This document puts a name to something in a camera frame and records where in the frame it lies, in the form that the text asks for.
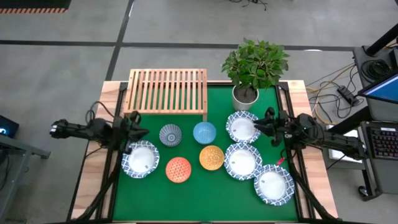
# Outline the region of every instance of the white bowl with blue rim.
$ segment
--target white bowl with blue rim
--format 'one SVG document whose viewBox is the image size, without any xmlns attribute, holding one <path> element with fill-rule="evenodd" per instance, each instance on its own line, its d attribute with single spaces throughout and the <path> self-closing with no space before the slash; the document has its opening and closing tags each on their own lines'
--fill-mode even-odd
<svg viewBox="0 0 398 224">
<path fill-rule="evenodd" d="M 159 132 L 159 139 L 165 146 L 174 147 L 181 142 L 181 129 L 175 124 L 166 124 Z"/>
<path fill-rule="evenodd" d="M 193 137 L 200 144 L 210 144 L 217 135 L 216 127 L 210 122 L 201 122 L 193 128 Z"/>
<path fill-rule="evenodd" d="M 260 131 L 253 123 L 258 119 L 247 111 L 237 111 L 228 117 L 225 128 L 232 140 L 251 144 L 260 136 Z"/>
<path fill-rule="evenodd" d="M 254 179 L 254 189 L 263 202 L 279 206 L 292 198 L 295 186 L 287 170 L 269 164 L 262 167 L 261 173 Z"/>
<path fill-rule="evenodd" d="M 140 179 L 153 172 L 159 163 L 157 148 L 146 140 L 128 145 L 131 153 L 123 154 L 122 169 L 130 177 Z"/>
<path fill-rule="evenodd" d="M 244 143 L 230 145 L 224 155 L 227 173 L 238 180 L 248 180 L 261 173 L 262 158 L 253 146 Z"/>
</svg>

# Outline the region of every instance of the plate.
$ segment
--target plate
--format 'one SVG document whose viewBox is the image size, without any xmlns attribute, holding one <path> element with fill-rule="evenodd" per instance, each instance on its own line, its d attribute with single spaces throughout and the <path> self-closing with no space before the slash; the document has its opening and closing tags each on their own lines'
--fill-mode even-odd
<svg viewBox="0 0 398 224">
<path fill-rule="evenodd" d="M 210 144 L 214 141 L 217 130 L 210 122 L 201 122 L 193 128 L 193 137 L 200 144 Z"/>
<path fill-rule="evenodd" d="M 132 178 L 144 178 L 153 172 L 159 163 L 157 148 L 146 140 L 131 143 L 130 155 L 123 153 L 122 169 Z"/>
<path fill-rule="evenodd" d="M 224 153 L 217 146 L 207 146 L 201 150 L 199 161 L 206 170 L 217 170 L 224 163 Z"/>
<path fill-rule="evenodd" d="M 184 157 L 174 157 L 166 165 L 166 176 L 174 183 L 182 183 L 191 176 L 191 164 Z"/>
<path fill-rule="evenodd" d="M 270 205 L 284 205 L 294 194 L 292 176 L 284 168 L 269 164 L 254 179 L 254 189 L 261 200 Z"/>
<path fill-rule="evenodd" d="M 168 147 L 180 144 L 181 138 L 181 129 L 175 124 L 166 124 L 159 132 L 160 141 Z"/>
<path fill-rule="evenodd" d="M 260 131 L 254 127 L 253 121 L 258 117 L 247 111 L 237 111 L 226 121 L 226 131 L 236 142 L 251 144 L 260 136 Z"/>
<path fill-rule="evenodd" d="M 224 166 L 228 174 L 238 180 L 248 180 L 261 173 L 259 151 L 244 143 L 232 144 L 225 152 Z"/>
</svg>

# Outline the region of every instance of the power strip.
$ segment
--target power strip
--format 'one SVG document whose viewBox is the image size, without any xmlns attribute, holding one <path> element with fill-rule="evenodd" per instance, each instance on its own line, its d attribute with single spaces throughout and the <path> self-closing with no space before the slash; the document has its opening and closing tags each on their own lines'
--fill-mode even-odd
<svg viewBox="0 0 398 224">
<path fill-rule="evenodd" d="M 350 104 L 350 105 L 357 105 L 359 103 L 359 100 L 354 97 L 351 91 L 347 89 L 347 87 L 341 85 L 338 89 L 337 92 Z"/>
</svg>

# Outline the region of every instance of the white flower pot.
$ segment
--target white flower pot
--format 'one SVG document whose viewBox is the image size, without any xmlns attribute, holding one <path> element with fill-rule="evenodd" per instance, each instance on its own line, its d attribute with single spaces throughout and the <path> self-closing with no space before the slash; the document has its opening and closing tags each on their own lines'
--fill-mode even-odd
<svg viewBox="0 0 398 224">
<path fill-rule="evenodd" d="M 253 105 L 259 99 L 260 93 L 259 93 L 259 90 L 256 90 L 257 91 L 257 97 L 256 97 L 256 99 L 253 102 L 251 102 L 251 103 L 242 103 L 239 100 L 237 100 L 235 98 L 235 96 L 234 96 L 235 88 L 236 88 L 236 86 L 234 86 L 234 88 L 232 89 L 232 104 L 233 104 L 234 109 L 236 111 L 250 109 L 251 105 Z"/>
</svg>

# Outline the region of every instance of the black mat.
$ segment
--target black mat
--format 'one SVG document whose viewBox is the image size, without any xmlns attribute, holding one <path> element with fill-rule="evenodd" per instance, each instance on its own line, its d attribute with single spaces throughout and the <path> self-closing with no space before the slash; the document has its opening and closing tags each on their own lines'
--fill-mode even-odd
<svg viewBox="0 0 398 224">
<path fill-rule="evenodd" d="M 0 0 L 0 14 L 64 13 L 71 0 Z"/>
</svg>

